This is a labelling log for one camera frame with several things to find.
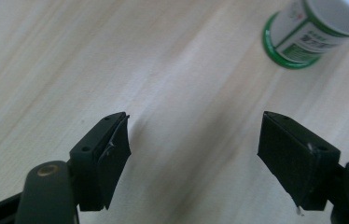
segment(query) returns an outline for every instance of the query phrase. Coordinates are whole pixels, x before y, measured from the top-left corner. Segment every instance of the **green band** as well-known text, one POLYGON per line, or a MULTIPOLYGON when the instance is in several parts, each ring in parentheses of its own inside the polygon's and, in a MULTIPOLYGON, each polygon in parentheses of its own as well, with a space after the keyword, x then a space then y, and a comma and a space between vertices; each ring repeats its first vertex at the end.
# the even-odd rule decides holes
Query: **green band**
POLYGON ((284 57, 280 56, 276 50, 275 47, 272 44, 271 41, 271 25, 276 17, 277 13, 274 14, 267 22, 267 24, 264 27, 263 34, 262 34, 262 44, 264 46, 265 51, 267 52, 268 56, 277 64, 290 69, 300 69, 304 67, 308 67, 315 63, 319 58, 316 58, 315 60, 312 60, 308 63, 293 63, 284 57))

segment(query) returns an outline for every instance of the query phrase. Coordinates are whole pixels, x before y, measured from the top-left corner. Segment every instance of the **table surface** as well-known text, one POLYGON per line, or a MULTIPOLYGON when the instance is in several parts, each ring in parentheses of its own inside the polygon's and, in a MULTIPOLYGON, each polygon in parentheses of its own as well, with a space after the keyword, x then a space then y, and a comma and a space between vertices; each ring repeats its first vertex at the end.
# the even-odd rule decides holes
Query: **table surface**
POLYGON ((330 223, 297 213, 257 156, 263 111, 349 162, 349 42, 287 70, 261 31, 287 0, 0 1, 0 201, 126 111, 133 154, 81 223, 330 223))

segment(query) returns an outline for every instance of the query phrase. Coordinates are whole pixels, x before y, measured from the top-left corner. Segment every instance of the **container lid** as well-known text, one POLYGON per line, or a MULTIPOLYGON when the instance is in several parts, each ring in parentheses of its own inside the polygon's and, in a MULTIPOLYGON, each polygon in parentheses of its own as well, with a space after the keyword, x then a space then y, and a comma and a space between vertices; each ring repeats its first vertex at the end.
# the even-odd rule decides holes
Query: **container lid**
POLYGON ((349 0, 306 0, 313 14, 330 29, 349 35, 349 0))

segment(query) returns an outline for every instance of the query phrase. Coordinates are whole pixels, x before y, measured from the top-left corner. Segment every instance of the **wood grain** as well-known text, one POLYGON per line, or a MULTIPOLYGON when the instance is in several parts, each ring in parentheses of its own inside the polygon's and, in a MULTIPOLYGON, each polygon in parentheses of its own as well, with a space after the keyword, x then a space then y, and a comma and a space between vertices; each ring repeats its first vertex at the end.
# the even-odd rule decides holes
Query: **wood grain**
POLYGON ((297 215, 256 155, 271 110, 349 161, 349 42, 279 67, 260 39, 286 2, 0 1, 0 200, 126 111, 133 154, 110 209, 81 223, 329 223, 331 205, 297 215))

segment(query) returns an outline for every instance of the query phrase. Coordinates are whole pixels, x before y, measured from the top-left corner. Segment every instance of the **jar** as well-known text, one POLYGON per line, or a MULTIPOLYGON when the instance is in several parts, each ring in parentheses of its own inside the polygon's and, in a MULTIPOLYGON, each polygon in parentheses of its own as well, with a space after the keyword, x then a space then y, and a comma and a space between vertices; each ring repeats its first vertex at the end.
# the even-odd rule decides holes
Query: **jar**
POLYGON ((293 0, 274 14, 263 45, 279 65, 298 69, 349 39, 349 0, 293 0))

